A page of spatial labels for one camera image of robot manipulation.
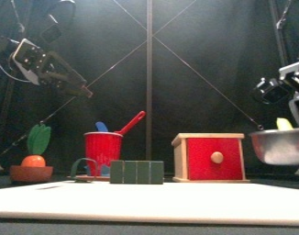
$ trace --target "white table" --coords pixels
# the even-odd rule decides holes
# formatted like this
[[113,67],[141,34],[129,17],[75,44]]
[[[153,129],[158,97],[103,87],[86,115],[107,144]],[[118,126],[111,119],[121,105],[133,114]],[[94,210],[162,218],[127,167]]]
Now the white table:
[[299,227],[299,189],[66,181],[0,189],[0,218]]

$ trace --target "brown pot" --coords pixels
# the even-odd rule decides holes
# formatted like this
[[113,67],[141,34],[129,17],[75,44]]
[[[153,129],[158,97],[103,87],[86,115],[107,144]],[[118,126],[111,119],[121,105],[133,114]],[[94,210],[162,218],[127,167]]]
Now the brown pot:
[[13,182],[49,182],[53,177],[53,166],[30,167],[11,165],[10,179]]

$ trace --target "green block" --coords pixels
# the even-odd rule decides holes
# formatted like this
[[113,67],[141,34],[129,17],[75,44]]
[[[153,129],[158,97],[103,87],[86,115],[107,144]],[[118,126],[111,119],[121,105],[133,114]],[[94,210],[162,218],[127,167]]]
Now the green block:
[[137,184],[150,185],[151,172],[150,161],[138,161]]
[[125,163],[125,184],[137,184],[137,161]]
[[125,182],[125,161],[111,162],[111,184],[122,184]]
[[151,161],[151,185],[165,184],[165,162]]

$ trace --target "red plastic cup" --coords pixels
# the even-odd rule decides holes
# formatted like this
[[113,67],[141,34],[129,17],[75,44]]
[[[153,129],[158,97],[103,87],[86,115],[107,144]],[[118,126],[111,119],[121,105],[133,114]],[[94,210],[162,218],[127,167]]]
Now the red plastic cup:
[[123,135],[113,132],[85,133],[86,157],[98,162],[87,161],[91,175],[101,176],[102,165],[111,167],[111,161],[119,160]]

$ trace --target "silver bowl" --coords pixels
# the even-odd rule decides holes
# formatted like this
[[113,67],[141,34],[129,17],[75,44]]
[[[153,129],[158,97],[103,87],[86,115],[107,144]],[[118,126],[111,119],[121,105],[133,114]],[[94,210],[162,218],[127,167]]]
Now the silver bowl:
[[299,129],[270,129],[249,135],[262,162],[273,165],[299,165]]

